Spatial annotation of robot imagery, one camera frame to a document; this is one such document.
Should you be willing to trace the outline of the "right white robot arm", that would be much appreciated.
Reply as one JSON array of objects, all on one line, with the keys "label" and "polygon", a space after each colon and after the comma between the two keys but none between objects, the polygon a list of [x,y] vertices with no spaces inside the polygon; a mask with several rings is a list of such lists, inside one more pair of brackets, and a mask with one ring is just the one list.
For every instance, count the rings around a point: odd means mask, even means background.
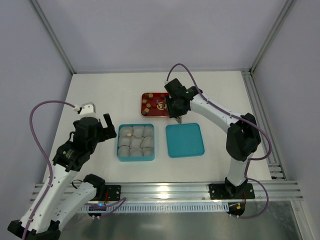
[{"label": "right white robot arm", "polygon": [[255,117],[247,113],[236,115],[227,108],[211,102],[196,86],[186,88],[175,78],[164,85],[170,118],[178,119],[188,112],[197,113],[217,125],[226,134],[226,151],[230,155],[229,172],[224,180],[223,193],[228,198],[241,198],[248,184],[249,161],[256,152],[261,137]]}]

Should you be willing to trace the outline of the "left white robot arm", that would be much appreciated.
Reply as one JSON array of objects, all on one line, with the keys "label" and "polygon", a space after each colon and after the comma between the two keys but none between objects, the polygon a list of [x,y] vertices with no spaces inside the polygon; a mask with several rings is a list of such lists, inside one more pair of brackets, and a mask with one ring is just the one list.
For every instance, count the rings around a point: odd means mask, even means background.
[{"label": "left white robot arm", "polygon": [[106,195],[105,180],[88,174],[76,191],[60,202],[66,188],[90,159],[97,144],[117,136],[110,115],[106,113],[103,117],[106,127],[91,116],[73,123],[73,139],[57,149],[48,179],[27,213],[9,223],[7,230],[10,233],[22,240],[57,240],[66,223],[82,206]]}]

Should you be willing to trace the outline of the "metal tweezers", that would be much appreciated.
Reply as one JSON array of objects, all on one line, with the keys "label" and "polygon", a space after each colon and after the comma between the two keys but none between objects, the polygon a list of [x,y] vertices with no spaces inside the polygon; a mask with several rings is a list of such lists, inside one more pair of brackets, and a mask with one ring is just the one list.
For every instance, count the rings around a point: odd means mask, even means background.
[{"label": "metal tweezers", "polygon": [[178,124],[182,124],[182,117],[181,117],[181,116],[178,116],[178,117],[176,118],[176,121],[177,121]]}]

